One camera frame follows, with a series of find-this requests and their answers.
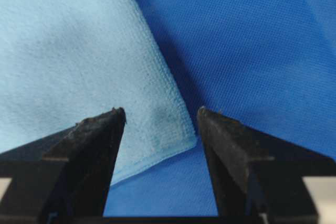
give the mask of fabric texture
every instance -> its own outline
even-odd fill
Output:
[[[336,158],[336,0],[137,1],[194,123],[205,105]],[[215,213],[206,169],[168,187],[188,167],[203,167],[193,156],[200,149],[112,186],[109,197],[119,207],[105,214]],[[154,183],[166,188],[164,204]],[[150,192],[146,204],[143,191]]]
[[[135,0],[0,0],[0,152],[113,106],[128,122],[114,184],[195,146]]]

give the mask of light blue microfiber cloth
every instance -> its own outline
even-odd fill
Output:
[[[0,152],[124,107],[112,183],[195,146],[135,0],[0,0]]]

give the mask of light blue fabric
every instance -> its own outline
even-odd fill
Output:
[[[195,146],[134,0],[0,0],[0,152],[122,106],[117,183]]]

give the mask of blue textured fabric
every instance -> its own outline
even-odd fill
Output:
[[[197,109],[206,105],[336,158],[336,0],[137,1],[194,123]],[[197,150],[112,187],[106,214],[215,213],[210,187],[203,184],[208,173],[191,154]],[[169,187],[198,165],[197,175]],[[170,173],[161,172],[168,167]]]
[[[112,183],[196,144],[135,0],[0,0],[0,152],[124,107]]]

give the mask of dark blue fabric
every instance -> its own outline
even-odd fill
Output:
[[[137,0],[196,123],[201,105],[336,158],[336,0]],[[216,214],[204,154],[110,190],[106,215]]]

